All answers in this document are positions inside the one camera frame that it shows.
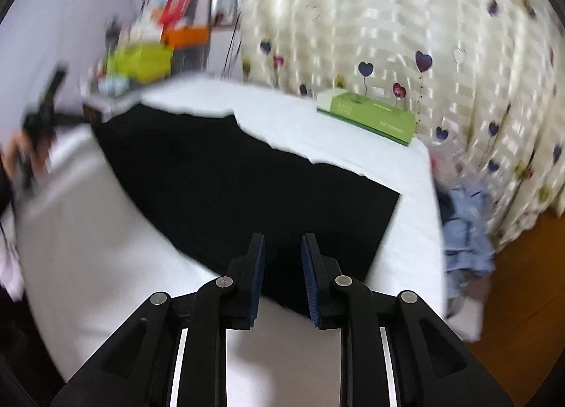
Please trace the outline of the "person left hand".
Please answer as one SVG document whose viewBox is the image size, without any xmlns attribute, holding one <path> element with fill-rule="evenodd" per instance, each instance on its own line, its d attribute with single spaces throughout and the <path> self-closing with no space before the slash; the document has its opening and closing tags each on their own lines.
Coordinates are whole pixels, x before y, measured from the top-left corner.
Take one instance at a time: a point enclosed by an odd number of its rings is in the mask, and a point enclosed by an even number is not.
<svg viewBox="0 0 565 407">
<path fill-rule="evenodd" d="M 28 133 L 15 133 L 4 147 L 2 155 L 2 164 L 8 179 L 15 182 L 19 174 L 19 163 L 25 161 L 30 164 L 34 175 L 41 174 L 49 162 L 52 142 L 51 137 L 43 137 L 34 145 Z"/>
</svg>

